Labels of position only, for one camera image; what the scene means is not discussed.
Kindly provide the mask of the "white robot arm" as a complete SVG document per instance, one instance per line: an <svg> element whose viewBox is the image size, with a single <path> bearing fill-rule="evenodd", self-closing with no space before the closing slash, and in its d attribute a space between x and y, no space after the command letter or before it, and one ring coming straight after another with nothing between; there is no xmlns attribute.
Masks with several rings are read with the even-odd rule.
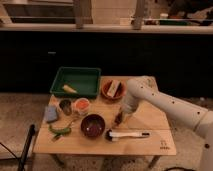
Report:
<svg viewBox="0 0 213 171"><path fill-rule="evenodd" d="M182 121L198 136L205 139L199 171L213 171L213 111L162 93L150 86L147 76L134 77L126 83L126 94L121 110L135 112L139 102L145 100L171 118Z"/></svg>

